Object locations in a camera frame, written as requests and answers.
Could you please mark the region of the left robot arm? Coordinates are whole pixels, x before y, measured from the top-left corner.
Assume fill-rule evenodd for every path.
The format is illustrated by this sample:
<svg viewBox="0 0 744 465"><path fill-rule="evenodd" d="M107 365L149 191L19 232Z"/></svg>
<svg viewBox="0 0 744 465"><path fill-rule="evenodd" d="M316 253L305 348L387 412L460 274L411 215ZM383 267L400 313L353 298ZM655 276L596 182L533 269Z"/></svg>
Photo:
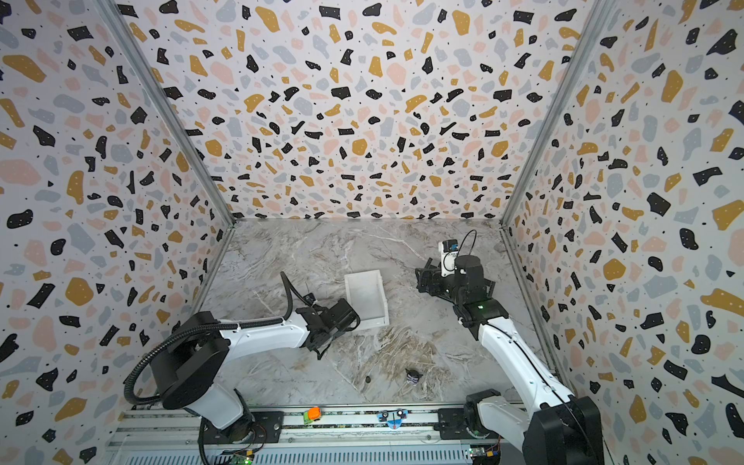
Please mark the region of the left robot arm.
<svg viewBox="0 0 744 465"><path fill-rule="evenodd" d="M255 434L257 422L241 394L217 377L224 365L279 349L306 349L321 357L335 338L357 329L360 316L342 298L330 308L314 305L283 317L222 321L199 312L164 343L147 366L167 410L200 416L226 440L237 443Z"/></svg>

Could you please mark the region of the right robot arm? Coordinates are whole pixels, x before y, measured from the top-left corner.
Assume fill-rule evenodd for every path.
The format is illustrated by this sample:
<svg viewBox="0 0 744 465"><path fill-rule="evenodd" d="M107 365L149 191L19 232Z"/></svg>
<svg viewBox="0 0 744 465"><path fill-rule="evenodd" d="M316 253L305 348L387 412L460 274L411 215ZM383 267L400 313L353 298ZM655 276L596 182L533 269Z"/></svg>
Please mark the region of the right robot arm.
<svg viewBox="0 0 744 465"><path fill-rule="evenodd" d="M495 433L528 464L602 464L599 408L577 397L532 352L506 308L494 298L479 258L457 255L450 267L427 263L415 271L417 289L453 306L457 321L498 362L517 391L517 408L487 389L466 398L466 426L476 436Z"/></svg>

